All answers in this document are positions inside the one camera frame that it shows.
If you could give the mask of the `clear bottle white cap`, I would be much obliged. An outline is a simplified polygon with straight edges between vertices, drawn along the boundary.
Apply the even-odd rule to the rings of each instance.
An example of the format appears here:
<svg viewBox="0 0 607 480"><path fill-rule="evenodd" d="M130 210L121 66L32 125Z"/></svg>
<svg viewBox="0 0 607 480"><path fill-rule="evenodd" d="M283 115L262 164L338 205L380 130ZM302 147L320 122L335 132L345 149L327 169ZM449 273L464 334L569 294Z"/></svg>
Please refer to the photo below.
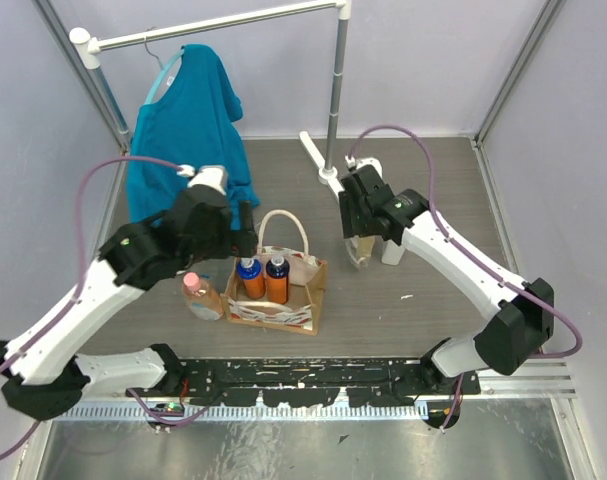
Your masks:
<svg viewBox="0 0 607 480"><path fill-rule="evenodd" d="M368 266L375 241L374 236L354 236L345 240L348 258L355 268L362 269Z"/></svg>

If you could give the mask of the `white bottle grey cap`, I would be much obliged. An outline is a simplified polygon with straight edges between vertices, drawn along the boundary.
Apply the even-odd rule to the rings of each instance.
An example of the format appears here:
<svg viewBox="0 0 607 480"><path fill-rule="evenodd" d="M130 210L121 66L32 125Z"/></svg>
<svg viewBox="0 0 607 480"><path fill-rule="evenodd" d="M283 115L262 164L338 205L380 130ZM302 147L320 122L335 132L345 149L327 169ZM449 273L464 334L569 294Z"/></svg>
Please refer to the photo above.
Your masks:
<svg viewBox="0 0 607 480"><path fill-rule="evenodd" d="M397 245L394 241L388 240L384 243L381 262L389 266L397 266L403 255L405 249L403 246Z"/></svg>

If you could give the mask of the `pink cap bottle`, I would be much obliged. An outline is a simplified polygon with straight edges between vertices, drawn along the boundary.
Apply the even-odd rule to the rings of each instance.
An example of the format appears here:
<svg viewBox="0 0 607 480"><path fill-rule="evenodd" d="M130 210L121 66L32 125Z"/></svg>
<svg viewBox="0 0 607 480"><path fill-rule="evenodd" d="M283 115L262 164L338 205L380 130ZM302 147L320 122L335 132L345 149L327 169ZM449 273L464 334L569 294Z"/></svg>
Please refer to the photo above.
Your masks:
<svg viewBox="0 0 607 480"><path fill-rule="evenodd" d="M209 280L197 273L182 278L182 292L188 309L203 321L218 321L224 316L222 300Z"/></svg>

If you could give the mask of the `white metal clothes rack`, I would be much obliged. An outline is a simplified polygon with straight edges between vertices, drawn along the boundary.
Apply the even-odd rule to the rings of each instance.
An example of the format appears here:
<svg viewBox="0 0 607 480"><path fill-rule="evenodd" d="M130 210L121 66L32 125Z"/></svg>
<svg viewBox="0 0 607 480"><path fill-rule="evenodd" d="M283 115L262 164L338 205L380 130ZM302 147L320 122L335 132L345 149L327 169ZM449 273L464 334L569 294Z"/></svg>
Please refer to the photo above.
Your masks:
<svg viewBox="0 0 607 480"><path fill-rule="evenodd" d="M306 131L299 133L299 140L306 151L308 158L318 170L318 181L327 186L333 195L337 195L340 191L340 183L338 181L338 172L334 165L333 157L337 143L348 25L352 12L352 3L350 1L304 1L163 27L160 29L152 29L145 32L127 34L103 40L92 36L85 28L75 27L69 31L68 39L78 54L82 65L86 70L93 74L97 83L99 97L107 102L108 114L115 123L116 132L125 141L125 147L129 148L132 134L119 105L112 94L109 84L102 73L99 60L99 55L101 53L200 32L214 31L233 26L329 9L337 11L338 24L332 69L326 150L320 151L314 144L310 134Z"/></svg>

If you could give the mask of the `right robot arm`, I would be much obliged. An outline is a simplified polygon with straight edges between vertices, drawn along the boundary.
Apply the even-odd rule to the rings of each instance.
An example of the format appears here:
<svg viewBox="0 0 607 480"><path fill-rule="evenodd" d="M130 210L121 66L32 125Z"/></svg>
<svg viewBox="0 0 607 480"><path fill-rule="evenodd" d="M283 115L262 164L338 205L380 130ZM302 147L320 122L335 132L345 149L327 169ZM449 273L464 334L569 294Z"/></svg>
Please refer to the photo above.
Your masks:
<svg viewBox="0 0 607 480"><path fill-rule="evenodd" d="M553 288L504 270L430 210L420 193L393 193L371 166L353 169L339 194L345 238L378 236L418 255L456 286L486 324L462 338L447 338L420 360L427 390L442 394L461 374L490 369L513 374L554 332Z"/></svg>

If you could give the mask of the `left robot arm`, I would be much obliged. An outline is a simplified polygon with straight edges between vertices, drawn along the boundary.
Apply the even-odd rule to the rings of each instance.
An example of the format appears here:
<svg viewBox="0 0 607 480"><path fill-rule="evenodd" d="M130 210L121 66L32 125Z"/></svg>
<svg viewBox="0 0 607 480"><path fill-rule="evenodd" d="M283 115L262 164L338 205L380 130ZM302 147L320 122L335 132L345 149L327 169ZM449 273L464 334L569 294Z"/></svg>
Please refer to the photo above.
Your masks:
<svg viewBox="0 0 607 480"><path fill-rule="evenodd" d="M177 393L185 376L181 360L165 343L141 351L90 356L80 348L116 313L158 282L193 264L256 251L252 205L232 209L213 187L183 190L174 205L141 222L124 224L100 248L82 291L12 341L0 340L0 371L7 405L34 420L53 419L83 397L148 389Z"/></svg>

